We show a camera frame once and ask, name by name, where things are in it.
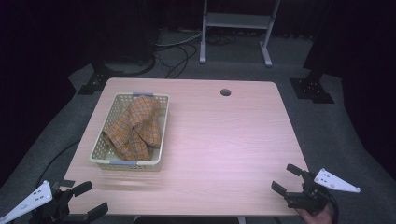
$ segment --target wooden table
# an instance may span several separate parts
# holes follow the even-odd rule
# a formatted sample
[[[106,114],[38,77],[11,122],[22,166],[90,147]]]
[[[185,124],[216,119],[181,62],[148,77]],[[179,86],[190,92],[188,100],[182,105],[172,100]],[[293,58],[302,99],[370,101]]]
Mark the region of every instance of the wooden table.
[[[227,89],[230,96],[220,91]],[[90,162],[106,114],[120,92],[169,95],[160,172],[102,170]],[[271,189],[301,192],[303,154],[276,84],[257,81],[111,78],[64,177],[93,189],[70,201],[71,214],[107,202],[109,215],[295,215]]]

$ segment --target black cable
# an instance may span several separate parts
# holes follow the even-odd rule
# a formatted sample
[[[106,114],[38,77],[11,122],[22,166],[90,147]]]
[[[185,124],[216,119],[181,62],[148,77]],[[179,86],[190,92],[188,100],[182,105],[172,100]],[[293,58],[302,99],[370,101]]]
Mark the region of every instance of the black cable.
[[[181,50],[184,52],[184,54],[186,55],[186,58],[185,58],[183,61],[181,61],[180,63],[178,63],[177,65],[175,65],[175,66],[168,72],[168,74],[165,76],[165,78],[177,78],[178,76],[180,76],[180,74],[183,73],[184,69],[186,69],[187,63],[189,62],[189,59],[197,52],[197,48],[196,48],[194,45],[190,45],[190,44],[184,44],[184,45],[192,47],[193,50],[194,50],[194,52],[193,52],[191,55],[189,55],[189,53],[188,53],[185,49],[183,49],[181,46],[176,46],[176,48],[181,49]],[[175,75],[175,76],[173,76],[173,77],[171,77],[170,74],[171,74],[176,68],[178,68],[181,64],[183,64],[183,63],[184,63],[184,66],[183,66],[183,68],[178,72],[178,74]]]
[[[155,66],[156,60],[155,60],[154,54],[151,55],[150,61],[151,61],[151,63],[148,65],[148,67],[145,68],[145,69],[143,69],[143,70],[141,70],[141,71],[133,72],[133,73],[116,74],[116,75],[113,75],[112,77],[136,77],[136,76],[145,74],[145,73],[147,73],[148,71],[150,71],[150,70]]]
[[[338,218],[340,216],[340,209],[338,207],[335,198],[329,194],[330,203],[332,204],[332,224],[338,224]]]
[[[273,217],[273,220],[276,224],[282,224],[282,222],[280,221],[279,217]]]
[[[79,143],[79,141],[81,141],[81,139],[77,140],[76,142],[70,144],[69,146],[65,147],[61,152],[58,153],[58,155],[56,155],[47,165],[47,167],[44,169],[44,171],[41,173],[40,177],[37,179],[37,182],[35,183],[35,189],[38,188],[38,186],[40,186],[40,182],[41,182],[41,178],[43,178],[43,175],[47,172],[47,170],[50,168],[50,166],[52,165],[52,163],[58,159],[58,157],[60,157],[64,152],[66,152],[67,149],[69,149],[70,147],[72,147],[73,145]]]

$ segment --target white bracket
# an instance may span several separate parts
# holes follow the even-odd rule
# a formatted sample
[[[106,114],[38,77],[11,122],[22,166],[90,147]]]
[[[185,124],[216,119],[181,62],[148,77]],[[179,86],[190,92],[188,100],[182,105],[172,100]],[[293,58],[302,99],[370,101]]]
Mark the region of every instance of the white bracket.
[[[45,180],[43,184],[33,191],[26,199],[18,204],[5,217],[0,217],[0,224],[8,223],[17,217],[20,217],[37,207],[48,203],[52,200],[52,192],[50,190],[50,183]]]
[[[315,183],[324,186],[328,189],[335,189],[353,193],[361,192],[360,188],[357,188],[345,180],[337,177],[336,175],[331,174],[330,172],[326,171],[325,169],[321,169],[317,176],[315,177]]]

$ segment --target cable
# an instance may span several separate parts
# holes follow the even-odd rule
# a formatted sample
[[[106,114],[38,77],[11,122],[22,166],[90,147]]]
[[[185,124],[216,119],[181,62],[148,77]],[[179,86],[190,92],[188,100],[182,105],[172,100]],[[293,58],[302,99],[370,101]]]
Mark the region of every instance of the cable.
[[[58,159],[58,157],[60,157],[64,152],[66,152],[67,149],[69,149],[70,147],[72,147],[73,145],[79,143],[79,141],[81,141],[81,139],[77,140],[76,142],[70,144],[69,146],[65,147],[61,152],[58,153],[58,155],[56,155],[47,165],[47,167],[44,169],[44,171],[41,173],[40,177],[37,179],[37,182],[35,183],[35,189],[38,188],[38,186],[40,185],[41,182],[41,178],[43,178],[44,173],[47,172],[47,170],[50,168],[50,166],[52,165],[52,163]]]
[[[332,224],[338,224],[338,217],[340,215],[340,209],[338,207],[335,198],[329,194],[330,203],[332,204]]]
[[[191,36],[191,37],[189,37],[189,38],[187,38],[187,39],[185,39],[185,40],[182,40],[182,41],[180,41],[180,42],[178,42],[178,43],[165,44],[165,45],[157,44],[156,46],[157,46],[157,47],[172,47],[172,46],[177,46],[177,45],[181,45],[181,44],[185,44],[185,43],[187,43],[187,42],[190,42],[190,41],[192,41],[193,39],[198,38],[198,37],[201,36],[201,35],[202,35],[202,31],[199,32],[197,35]]]
[[[189,46],[189,47],[192,47],[193,50],[194,50],[194,52],[193,52],[191,55],[189,55],[189,53],[188,53],[185,49],[183,49],[183,48],[181,47],[181,45],[176,45],[176,46],[173,46],[173,47],[167,47],[167,48],[164,48],[164,49],[158,49],[158,50],[165,50],[165,49],[177,48],[177,49],[181,49],[181,50],[184,52],[184,54],[186,55],[186,58],[185,58],[184,60],[182,60],[180,63],[178,63],[177,65],[175,65],[175,66],[170,66],[170,65],[166,64],[166,63],[163,61],[163,59],[158,58],[158,59],[160,60],[160,62],[161,62],[163,65],[165,65],[166,67],[170,68],[170,70],[169,70],[168,73],[166,74],[165,78],[177,78],[178,76],[180,76],[180,74],[181,74],[181,73],[184,71],[184,69],[186,68],[189,59],[197,52],[197,48],[196,48],[194,45],[190,45],[190,44],[184,44],[184,45]],[[178,68],[178,67],[179,67],[181,64],[183,64],[183,63],[184,63],[184,66],[183,66],[183,68],[181,69],[181,71],[179,71],[177,75],[171,76],[171,74],[174,73],[175,69]]]

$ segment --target white basket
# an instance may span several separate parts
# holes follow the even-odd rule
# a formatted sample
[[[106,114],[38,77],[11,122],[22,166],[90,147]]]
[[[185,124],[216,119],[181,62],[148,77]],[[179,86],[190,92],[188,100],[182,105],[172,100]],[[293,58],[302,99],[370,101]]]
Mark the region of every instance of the white basket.
[[[107,114],[102,130],[115,123],[131,102],[140,95],[152,96],[160,103],[160,116],[158,117],[162,137],[160,147],[154,148],[151,161],[123,161],[113,152],[112,149],[110,149],[109,145],[103,139],[102,132],[99,132],[99,136],[97,137],[96,144],[90,156],[90,161],[98,164],[100,168],[104,170],[160,171],[163,139],[165,136],[165,127],[169,108],[168,95],[137,92],[117,94],[113,105]]]

